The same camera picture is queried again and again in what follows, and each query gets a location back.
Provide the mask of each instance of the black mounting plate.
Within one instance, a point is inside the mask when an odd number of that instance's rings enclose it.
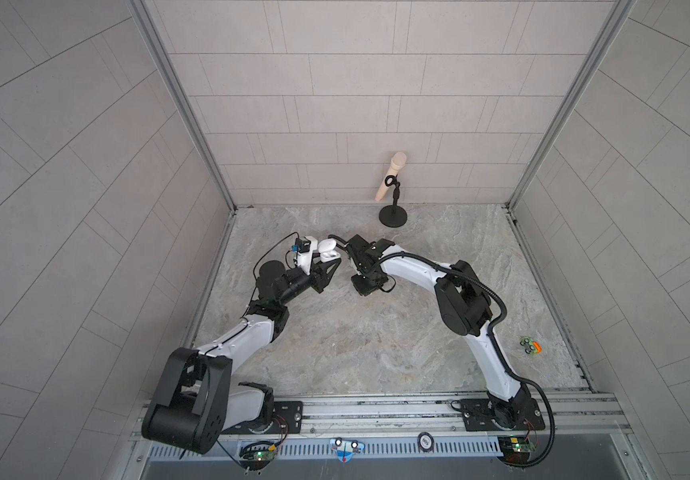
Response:
[[[457,402],[459,402],[464,412],[470,413],[468,417],[463,415],[466,432],[508,432],[508,430],[503,430],[492,421],[492,415],[489,413],[488,398],[461,398]],[[545,430],[545,420],[542,418],[542,412],[534,398],[530,398],[524,418],[532,423],[534,430]],[[515,429],[526,430],[526,420],[522,420],[524,428]]]
[[[294,416],[299,413],[299,421],[294,420]],[[274,402],[273,403],[273,414],[282,416],[284,420],[287,421],[289,425],[289,433],[300,433],[302,430],[302,402]],[[267,435],[279,435],[281,434],[281,428],[277,423],[272,422],[271,426],[264,432],[252,432],[249,427],[246,426],[246,422],[239,423],[230,428],[225,428],[221,435],[252,435],[255,433],[263,433]]]

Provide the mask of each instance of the side wall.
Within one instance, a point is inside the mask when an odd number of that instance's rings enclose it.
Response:
[[[148,0],[238,204],[507,200],[613,2]]]
[[[596,386],[690,478],[690,0],[639,0],[515,217]]]
[[[227,215],[123,0],[0,0],[0,478],[100,478]]]

